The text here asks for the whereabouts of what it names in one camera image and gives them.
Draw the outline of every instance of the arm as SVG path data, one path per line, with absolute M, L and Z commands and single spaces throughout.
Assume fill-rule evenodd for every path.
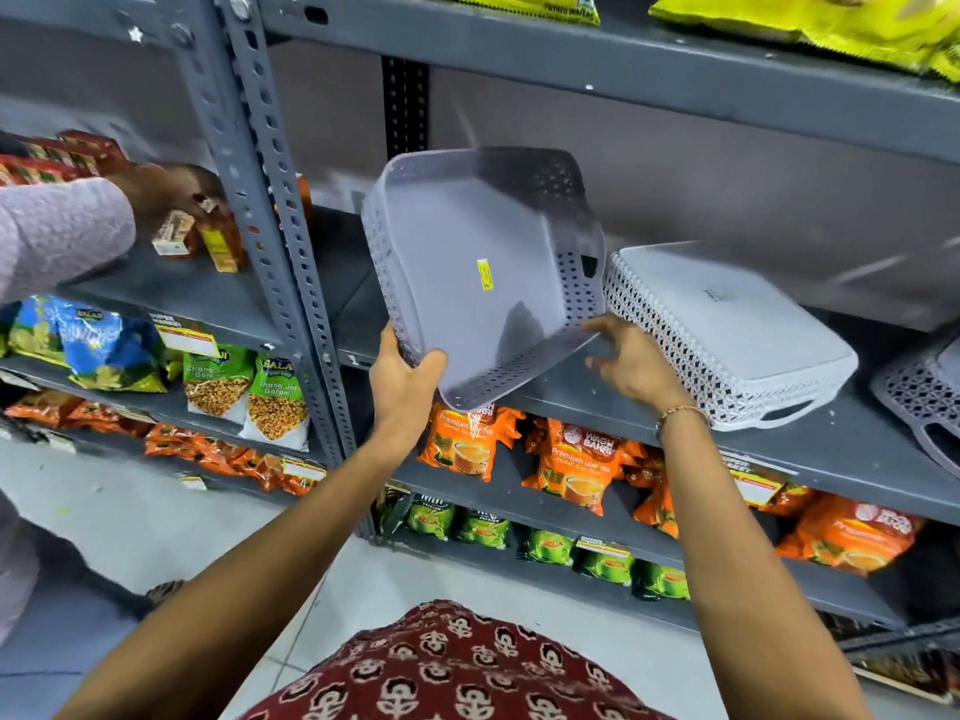
M 222 196 L 199 167 L 146 164 L 107 178 L 0 187 L 0 303 L 42 293 L 120 257 L 137 225 L 172 209 L 202 215 L 193 196 Z
M 219 717 L 414 448 L 446 365 L 434 351 L 411 369 L 388 324 L 370 371 L 370 439 L 294 508 L 188 581 L 54 720 Z
M 611 314 L 588 321 L 616 348 L 590 365 L 625 397 L 661 415 L 692 405 L 657 342 Z M 867 720 L 843 653 L 743 502 L 694 410 L 660 434 L 690 596 L 726 711 L 735 720 Z

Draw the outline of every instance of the printed fabric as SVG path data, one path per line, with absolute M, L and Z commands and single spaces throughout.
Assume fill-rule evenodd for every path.
M 242 720 L 669 720 L 567 646 L 452 601 L 360 631 Z

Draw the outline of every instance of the gray plastic basket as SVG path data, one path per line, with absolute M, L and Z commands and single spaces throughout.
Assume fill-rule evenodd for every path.
M 446 352 L 451 409 L 500 399 L 593 338 L 579 325 L 604 310 L 604 238 L 569 153 L 402 154 L 362 216 L 404 354 Z
M 960 323 L 883 366 L 870 390 L 938 465 L 960 477 Z

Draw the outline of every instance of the gold bracelet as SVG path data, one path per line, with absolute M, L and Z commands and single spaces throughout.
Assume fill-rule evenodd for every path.
M 670 415 L 675 415 L 677 412 L 682 412 L 683 410 L 691 410 L 696 412 L 702 418 L 703 422 L 706 424 L 706 428 L 710 429 L 713 427 L 711 423 L 711 418 L 707 416 L 707 413 L 702 410 L 700 407 L 694 406 L 693 404 L 678 404 L 676 407 L 670 407 L 664 413 L 660 415 L 660 418 L 656 421 L 656 438 L 660 439 L 660 433 L 664 429 L 664 424 L 666 423 L 666 418 Z

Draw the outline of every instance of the gray metal shelf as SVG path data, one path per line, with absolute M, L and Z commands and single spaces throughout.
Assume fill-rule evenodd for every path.
M 115 265 L 55 292 L 70 301 L 148 321 L 150 313 L 156 313 L 197 322 L 218 344 L 280 349 L 277 355 L 288 355 L 254 272 L 249 267 L 235 274 L 217 272 L 206 254 L 171 260 L 141 242 Z
M 535 469 L 536 457 L 525 454 L 521 446 L 512 450 L 500 446 L 488 483 L 431 467 L 413 457 L 393 473 L 393 480 L 417 493 L 456 505 L 570 538 L 589 536 L 621 545 L 644 561 L 683 568 L 683 551 L 678 541 L 633 519 L 633 509 L 642 497 L 638 490 L 627 483 L 611 485 L 604 495 L 604 514 L 600 516 L 559 497 L 523 487 L 522 479 Z M 904 617 L 883 600 L 870 580 L 797 560 L 785 560 L 784 564 L 816 609 L 891 629 L 906 628 Z
M 163 46 L 154 0 L 0 0 L 0 17 Z
M 257 482 L 246 477 L 228 477 L 208 469 L 200 467 L 196 462 L 189 462 L 179 457 L 145 457 L 143 454 L 143 441 L 128 435 L 102 435 L 91 429 L 78 429 L 69 432 L 54 431 L 56 434 L 71 440 L 78 451 L 84 454 L 93 455 L 119 455 L 127 459 L 142 461 L 146 465 L 152 465 L 162 468 L 170 474 L 187 472 L 200 475 L 203 482 L 210 490 L 223 491 L 225 493 L 239 493 L 244 496 L 252 496 L 260 500 L 266 500 L 282 508 L 289 508 L 294 505 L 298 498 L 289 492 L 276 489 L 272 492 L 264 492 L 260 489 Z
M 340 229 L 327 230 L 324 242 L 331 244 L 319 251 L 331 272 L 347 270 L 339 267 L 342 258 L 338 255 L 358 256 L 357 248 L 333 244 L 362 237 L 357 234 L 358 217 L 353 221 L 345 218 L 343 223 Z M 364 256 L 366 276 L 351 290 L 342 308 L 332 313 L 331 320 L 340 363 L 368 369 L 377 358 L 387 309 L 366 249 Z M 356 265 L 349 269 L 356 271 Z M 326 285 L 332 290 L 339 283 L 331 279 Z M 831 325 L 849 328 L 848 324 L 855 326 L 857 338 L 842 329 L 841 335 L 860 351 L 864 372 L 870 371 L 875 360 L 871 356 L 889 352 L 904 334 L 904 329 L 858 318 Z M 655 445 L 654 414 L 614 393 L 588 369 L 584 359 L 591 354 L 609 356 L 611 352 L 606 343 L 594 340 L 501 403 Z M 829 405 L 791 424 L 771 430 L 715 432 L 713 436 L 721 449 L 797 471 L 797 482 L 811 488 L 960 525 L 960 480 L 930 459 L 909 431 L 856 382 L 848 384 Z
M 586 27 L 447 0 L 259 0 L 282 35 L 960 162 L 960 97 L 948 84 L 672 27 L 649 17 L 653 2 L 596 0 L 601 24 Z
M 510 545 L 507 550 L 498 551 L 482 545 L 443 541 L 433 535 L 421 535 L 404 529 L 394 533 L 388 545 L 420 556 L 442 558 L 522 581 L 546 592 L 567 596 L 584 604 L 612 609 L 630 617 L 644 617 L 689 632 L 698 631 L 693 605 L 689 601 L 641 601 L 630 593 L 627 586 L 583 576 L 566 566 L 520 560 L 514 545 Z
M 312 460 L 321 465 L 328 464 L 324 450 L 318 444 L 317 437 L 313 432 L 310 434 L 309 452 L 299 452 L 254 439 L 241 438 L 237 435 L 240 429 L 239 425 L 214 416 L 187 411 L 186 396 L 180 384 L 174 384 L 168 393 L 95 391 L 82 388 L 70 381 L 68 378 L 70 372 L 66 368 L 19 354 L 10 354 L 0 359 L 0 369 L 20 375 L 37 386 L 58 389 L 61 392 L 77 395 L 91 401 L 99 401 L 103 404 L 146 412 L 157 422 L 175 424 L 179 427 L 196 430 L 200 434 L 215 437 L 232 445 L 251 447 L 261 452 L 288 455 L 300 460 Z

